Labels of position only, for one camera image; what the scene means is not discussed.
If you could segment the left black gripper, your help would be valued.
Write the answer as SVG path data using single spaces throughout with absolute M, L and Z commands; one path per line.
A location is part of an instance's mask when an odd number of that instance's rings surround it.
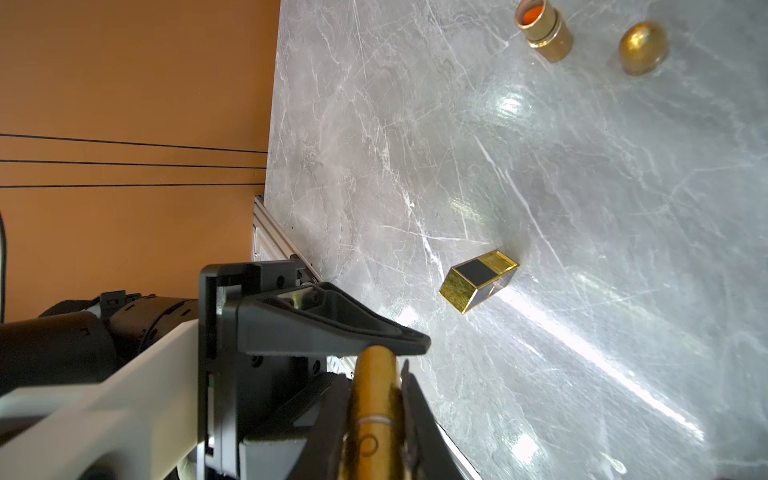
M 337 286 L 301 286 L 296 260 L 212 265 L 200 276 L 197 475 L 334 479 L 350 380 L 332 356 L 382 346 L 418 356 L 428 335 Z

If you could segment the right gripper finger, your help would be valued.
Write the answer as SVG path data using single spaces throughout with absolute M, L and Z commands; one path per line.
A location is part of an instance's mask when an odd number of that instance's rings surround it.
M 463 479 L 428 402 L 406 360 L 401 370 L 405 446 L 403 460 L 412 479 Z

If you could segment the gold lipstick base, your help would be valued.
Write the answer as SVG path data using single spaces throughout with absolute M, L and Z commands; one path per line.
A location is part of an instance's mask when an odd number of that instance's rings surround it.
M 547 0 L 522 0 L 515 23 L 530 48 L 550 63 L 563 60 L 573 47 L 573 36 L 561 12 Z

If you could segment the gold lipstick cap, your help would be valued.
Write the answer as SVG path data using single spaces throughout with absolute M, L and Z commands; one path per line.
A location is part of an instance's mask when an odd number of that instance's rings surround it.
M 668 55 L 666 30 L 657 22 L 643 21 L 631 26 L 622 36 L 618 55 L 622 70 L 631 76 L 653 71 Z

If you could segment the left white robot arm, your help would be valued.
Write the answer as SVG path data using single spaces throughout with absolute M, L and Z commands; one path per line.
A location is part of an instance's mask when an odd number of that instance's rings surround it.
M 197 299 L 105 297 L 1 328 L 5 479 L 448 479 L 408 358 L 428 336 L 298 260 Z

